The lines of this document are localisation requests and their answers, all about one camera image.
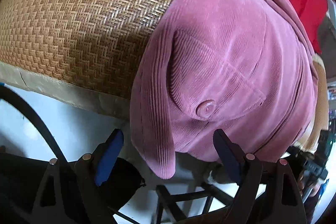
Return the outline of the pink corduroy jacket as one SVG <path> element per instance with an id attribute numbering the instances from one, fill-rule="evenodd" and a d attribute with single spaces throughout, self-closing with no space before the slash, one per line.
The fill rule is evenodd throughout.
<path id="1" fill-rule="evenodd" d="M 163 179 L 178 152 L 218 161 L 217 129 L 275 162 L 313 117 L 313 54 L 289 0 L 173 0 L 134 79 L 131 141 Z"/>

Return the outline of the black folding stool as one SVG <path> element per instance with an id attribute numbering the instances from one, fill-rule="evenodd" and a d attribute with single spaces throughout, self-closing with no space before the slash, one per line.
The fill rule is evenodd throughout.
<path id="1" fill-rule="evenodd" d="M 162 223 L 162 215 L 164 210 L 167 212 L 167 215 L 173 223 L 187 219 L 185 213 L 177 205 L 179 202 L 206 198 L 205 205 L 202 210 L 202 215 L 204 215 L 209 213 L 211 204 L 215 198 L 225 206 L 230 206 L 234 201 L 232 196 L 223 192 L 216 186 L 202 182 L 201 188 L 203 190 L 198 192 L 170 194 L 164 185 L 157 185 L 155 191 L 158 196 L 158 203 L 154 223 Z"/>

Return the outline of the woven bamboo bed mat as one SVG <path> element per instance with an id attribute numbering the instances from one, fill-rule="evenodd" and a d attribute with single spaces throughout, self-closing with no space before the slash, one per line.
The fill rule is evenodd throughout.
<path id="1" fill-rule="evenodd" d="M 1 81 L 127 120 L 148 39 L 172 0 L 1 0 Z"/>

